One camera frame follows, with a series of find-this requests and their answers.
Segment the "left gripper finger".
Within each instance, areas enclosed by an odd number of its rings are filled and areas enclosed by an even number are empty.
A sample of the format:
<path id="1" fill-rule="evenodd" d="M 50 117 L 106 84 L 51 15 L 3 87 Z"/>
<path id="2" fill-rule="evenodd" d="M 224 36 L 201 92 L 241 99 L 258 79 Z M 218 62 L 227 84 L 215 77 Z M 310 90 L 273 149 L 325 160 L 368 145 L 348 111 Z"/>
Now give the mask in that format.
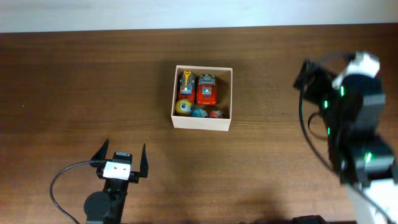
<path id="1" fill-rule="evenodd" d="M 92 156 L 90 166 L 98 167 L 106 160 L 106 153 L 108 151 L 109 139 L 106 139 L 100 149 Z"/>
<path id="2" fill-rule="evenodd" d="M 146 144 L 143 144 L 140 169 L 139 169 L 140 178 L 147 178 L 148 173 L 149 173 L 149 163 L 146 156 Z"/>

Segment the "yellow toy ball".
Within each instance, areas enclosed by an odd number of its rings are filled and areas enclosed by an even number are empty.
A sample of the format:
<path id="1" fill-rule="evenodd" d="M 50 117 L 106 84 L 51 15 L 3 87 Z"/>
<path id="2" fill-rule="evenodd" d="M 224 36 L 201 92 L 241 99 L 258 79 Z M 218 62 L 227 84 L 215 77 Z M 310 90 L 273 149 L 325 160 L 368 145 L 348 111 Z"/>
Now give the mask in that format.
<path id="1" fill-rule="evenodd" d="M 188 99 L 178 100 L 175 104 L 175 112 L 179 116 L 190 116 L 193 111 L 193 103 Z"/>

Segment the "blue toy ball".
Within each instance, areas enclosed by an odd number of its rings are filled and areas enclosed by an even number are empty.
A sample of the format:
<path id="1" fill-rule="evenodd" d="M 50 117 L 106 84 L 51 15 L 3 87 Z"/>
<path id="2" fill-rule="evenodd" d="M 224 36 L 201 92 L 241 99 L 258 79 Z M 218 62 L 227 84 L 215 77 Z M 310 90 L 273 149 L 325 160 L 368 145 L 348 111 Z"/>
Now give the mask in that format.
<path id="1" fill-rule="evenodd" d="M 191 117 L 196 117 L 196 118 L 207 118 L 208 113 L 201 108 L 194 109 L 191 113 Z"/>

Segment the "orange-red toy ball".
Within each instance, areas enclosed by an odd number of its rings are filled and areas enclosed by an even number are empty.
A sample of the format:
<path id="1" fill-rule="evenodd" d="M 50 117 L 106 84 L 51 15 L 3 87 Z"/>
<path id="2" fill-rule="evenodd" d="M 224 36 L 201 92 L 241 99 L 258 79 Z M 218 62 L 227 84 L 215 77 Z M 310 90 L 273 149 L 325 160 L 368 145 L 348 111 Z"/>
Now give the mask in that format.
<path id="1" fill-rule="evenodd" d="M 225 118 L 224 113 L 222 110 L 212 110 L 209 113 L 210 118 Z"/>

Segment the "red truck with yellow crane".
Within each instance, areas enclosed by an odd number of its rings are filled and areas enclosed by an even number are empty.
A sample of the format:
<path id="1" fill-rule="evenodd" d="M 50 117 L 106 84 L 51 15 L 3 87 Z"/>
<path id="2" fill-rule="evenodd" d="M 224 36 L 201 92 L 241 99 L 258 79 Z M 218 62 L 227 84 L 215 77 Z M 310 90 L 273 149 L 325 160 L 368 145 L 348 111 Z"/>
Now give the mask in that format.
<path id="1" fill-rule="evenodd" d="M 178 99 L 186 99 L 194 103 L 196 97 L 195 87 L 195 74 L 192 71 L 184 70 L 179 78 Z"/>

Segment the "red toy fire truck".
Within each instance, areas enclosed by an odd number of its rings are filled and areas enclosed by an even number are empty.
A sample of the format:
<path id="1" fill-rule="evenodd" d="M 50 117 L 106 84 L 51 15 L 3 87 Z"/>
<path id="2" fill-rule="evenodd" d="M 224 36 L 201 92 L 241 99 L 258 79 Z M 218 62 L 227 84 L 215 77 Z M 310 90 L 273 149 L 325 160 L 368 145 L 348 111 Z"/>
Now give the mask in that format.
<path id="1" fill-rule="evenodd" d="M 216 105 L 217 84 L 214 75 L 200 75 L 198 79 L 197 104 Z"/>

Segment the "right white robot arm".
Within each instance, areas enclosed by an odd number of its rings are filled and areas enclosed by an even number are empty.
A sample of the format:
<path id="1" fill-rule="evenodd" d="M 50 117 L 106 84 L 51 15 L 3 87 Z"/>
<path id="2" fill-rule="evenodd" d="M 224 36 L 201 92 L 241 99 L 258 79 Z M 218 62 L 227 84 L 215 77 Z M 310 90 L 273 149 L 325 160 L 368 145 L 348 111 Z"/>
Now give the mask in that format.
<path id="1" fill-rule="evenodd" d="M 318 106 L 328 142 L 323 164 L 344 185 L 357 223 L 397 223 L 397 158 L 377 133 L 386 102 L 378 66 L 372 58 L 351 57 L 337 75 L 306 60 L 294 83 L 300 104 Z"/>

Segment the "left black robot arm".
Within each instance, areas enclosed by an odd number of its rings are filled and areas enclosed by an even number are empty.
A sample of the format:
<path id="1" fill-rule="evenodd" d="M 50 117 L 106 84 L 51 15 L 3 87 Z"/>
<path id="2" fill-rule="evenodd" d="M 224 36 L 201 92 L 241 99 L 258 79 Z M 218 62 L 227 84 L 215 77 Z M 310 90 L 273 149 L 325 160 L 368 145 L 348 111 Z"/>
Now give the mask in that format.
<path id="1" fill-rule="evenodd" d="M 96 169 L 98 178 L 104 180 L 104 187 L 85 200 L 84 211 L 89 224 L 121 223 L 129 184 L 137 184 L 149 172 L 145 146 L 142 147 L 138 171 L 132 170 L 130 153 L 115 152 L 111 159 L 107 159 L 108 146 L 109 139 L 90 160 L 90 166 Z"/>

